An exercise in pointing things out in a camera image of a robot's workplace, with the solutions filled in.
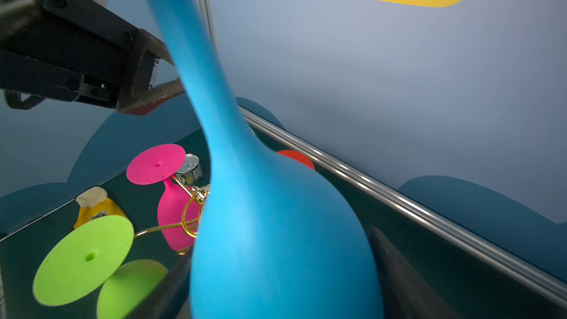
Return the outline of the silver tin can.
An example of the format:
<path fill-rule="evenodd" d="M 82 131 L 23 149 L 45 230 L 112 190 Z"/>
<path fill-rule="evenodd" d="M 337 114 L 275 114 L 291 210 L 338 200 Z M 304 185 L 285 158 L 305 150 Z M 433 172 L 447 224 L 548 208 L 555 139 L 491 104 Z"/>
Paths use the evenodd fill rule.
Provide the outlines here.
<path fill-rule="evenodd" d="M 194 154 L 186 154 L 185 161 L 175 173 L 175 176 L 185 186 L 195 185 L 203 176 L 199 157 Z"/>

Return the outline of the yellow black work glove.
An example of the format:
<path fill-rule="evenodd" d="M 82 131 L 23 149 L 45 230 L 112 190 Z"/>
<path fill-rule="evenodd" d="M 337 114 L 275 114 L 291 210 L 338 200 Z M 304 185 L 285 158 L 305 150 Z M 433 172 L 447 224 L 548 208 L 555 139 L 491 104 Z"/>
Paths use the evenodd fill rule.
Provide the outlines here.
<path fill-rule="evenodd" d="M 100 217 L 126 217 L 122 209 L 109 198 L 108 192 L 100 186 L 91 187 L 79 194 L 75 198 L 75 202 L 77 202 L 80 207 L 77 221 L 74 224 L 75 229 Z"/>

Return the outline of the blue wine glass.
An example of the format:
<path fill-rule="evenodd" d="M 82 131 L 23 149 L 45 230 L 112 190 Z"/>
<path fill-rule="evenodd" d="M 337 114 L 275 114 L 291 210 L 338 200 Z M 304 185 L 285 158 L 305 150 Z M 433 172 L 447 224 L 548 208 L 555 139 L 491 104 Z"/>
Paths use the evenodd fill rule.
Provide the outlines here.
<path fill-rule="evenodd" d="M 341 193 L 245 122 L 194 0 L 147 0 L 211 158 L 193 248 L 195 318 L 382 318 L 377 267 Z"/>

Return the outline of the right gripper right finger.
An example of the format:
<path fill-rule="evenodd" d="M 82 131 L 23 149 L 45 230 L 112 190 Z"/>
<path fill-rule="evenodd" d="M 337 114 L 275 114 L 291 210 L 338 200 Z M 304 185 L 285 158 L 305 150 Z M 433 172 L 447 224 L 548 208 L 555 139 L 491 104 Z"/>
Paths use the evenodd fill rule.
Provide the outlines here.
<path fill-rule="evenodd" d="M 376 227 L 369 243 L 382 288 L 386 318 L 460 318 Z"/>

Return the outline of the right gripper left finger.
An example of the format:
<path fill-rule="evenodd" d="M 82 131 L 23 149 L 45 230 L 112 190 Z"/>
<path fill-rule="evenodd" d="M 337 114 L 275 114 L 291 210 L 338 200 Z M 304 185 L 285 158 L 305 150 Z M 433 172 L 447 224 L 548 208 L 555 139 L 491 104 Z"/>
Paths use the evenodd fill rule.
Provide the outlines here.
<path fill-rule="evenodd" d="M 192 318 L 190 271 L 193 248 L 179 257 L 156 288 L 126 318 Z"/>

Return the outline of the back frame bar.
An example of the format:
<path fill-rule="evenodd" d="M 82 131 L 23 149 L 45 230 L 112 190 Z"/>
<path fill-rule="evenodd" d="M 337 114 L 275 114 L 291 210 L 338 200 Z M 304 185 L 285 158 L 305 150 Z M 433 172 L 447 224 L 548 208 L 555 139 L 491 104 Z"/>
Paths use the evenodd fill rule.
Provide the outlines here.
<path fill-rule="evenodd" d="M 332 174 L 356 186 L 368 195 L 411 219 L 461 250 L 490 265 L 525 287 L 566 308 L 566 283 L 519 259 L 497 245 L 475 235 L 449 219 L 403 196 L 394 189 L 368 177 L 356 168 L 279 128 L 244 107 L 245 120 L 253 128 L 279 143 L 307 155 Z"/>

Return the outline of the red wine glass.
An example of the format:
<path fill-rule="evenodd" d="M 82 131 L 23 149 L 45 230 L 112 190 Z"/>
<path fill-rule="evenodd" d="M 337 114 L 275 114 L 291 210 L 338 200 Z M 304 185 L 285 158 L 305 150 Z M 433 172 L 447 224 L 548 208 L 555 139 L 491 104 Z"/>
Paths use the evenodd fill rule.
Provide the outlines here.
<path fill-rule="evenodd" d="M 281 150 L 278 151 L 277 154 L 288 157 L 289 159 L 292 159 L 294 161 L 297 161 L 313 171 L 315 170 L 315 164 L 313 163 L 313 161 L 311 161 L 311 159 L 308 156 L 302 154 L 301 152 L 297 152 L 295 150 Z"/>

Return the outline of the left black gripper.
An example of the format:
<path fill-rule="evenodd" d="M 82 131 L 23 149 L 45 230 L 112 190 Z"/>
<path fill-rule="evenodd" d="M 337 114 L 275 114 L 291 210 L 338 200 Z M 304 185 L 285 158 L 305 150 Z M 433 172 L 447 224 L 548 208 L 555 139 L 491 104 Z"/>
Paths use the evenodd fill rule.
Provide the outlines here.
<path fill-rule="evenodd" d="M 151 88 L 151 37 L 106 0 L 1 0 L 1 92 L 11 109 L 45 100 L 147 115 L 185 94 L 180 79 Z"/>

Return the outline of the pink wine glass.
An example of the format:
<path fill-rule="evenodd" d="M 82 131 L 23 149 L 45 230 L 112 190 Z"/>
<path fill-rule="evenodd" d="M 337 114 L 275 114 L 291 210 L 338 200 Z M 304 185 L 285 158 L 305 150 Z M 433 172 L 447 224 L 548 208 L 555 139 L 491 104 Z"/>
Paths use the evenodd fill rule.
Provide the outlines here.
<path fill-rule="evenodd" d="M 126 175 L 136 185 L 164 183 L 163 192 L 157 207 L 157 222 L 160 226 L 179 224 L 182 215 L 191 231 L 200 213 L 200 206 L 190 201 L 190 195 L 171 177 L 183 166 L 185 150 L 177 144 L 163 144 L 152 147 L 130 162 Z"/>

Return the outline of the front green wine glass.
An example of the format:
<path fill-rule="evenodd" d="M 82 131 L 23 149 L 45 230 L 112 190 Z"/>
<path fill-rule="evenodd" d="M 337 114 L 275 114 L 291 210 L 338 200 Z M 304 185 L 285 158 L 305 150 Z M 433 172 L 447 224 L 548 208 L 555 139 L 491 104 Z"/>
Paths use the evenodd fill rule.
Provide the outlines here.
<path fill-rule="evenodd" d="M 65 236 L 47 254 L 32 283 L 38 303 L 71 304 L 96 289 L 98 318 L 126 318 L 168 274 L 158 261 L 126 262 L 134 227 L 122 216 L 87 222 Z"/>

